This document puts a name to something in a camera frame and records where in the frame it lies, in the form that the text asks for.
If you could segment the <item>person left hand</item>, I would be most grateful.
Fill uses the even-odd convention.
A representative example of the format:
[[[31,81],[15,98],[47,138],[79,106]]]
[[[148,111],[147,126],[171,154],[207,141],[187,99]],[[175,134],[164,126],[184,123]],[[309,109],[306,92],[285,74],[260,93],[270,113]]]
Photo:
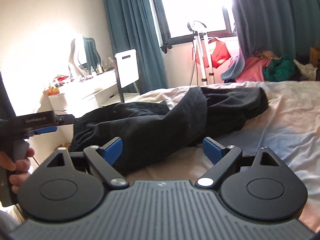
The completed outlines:
[[[25,158],[14,163],[5,152],[1,151],[1,167],[9,171],[20,172],[20,174],[15,173],[9,177],[13,193],[17,193],[22,184],[29,178],[29,168],[31,167],[30,158],[32,158],[34,154],[34,149],[29,147]]]

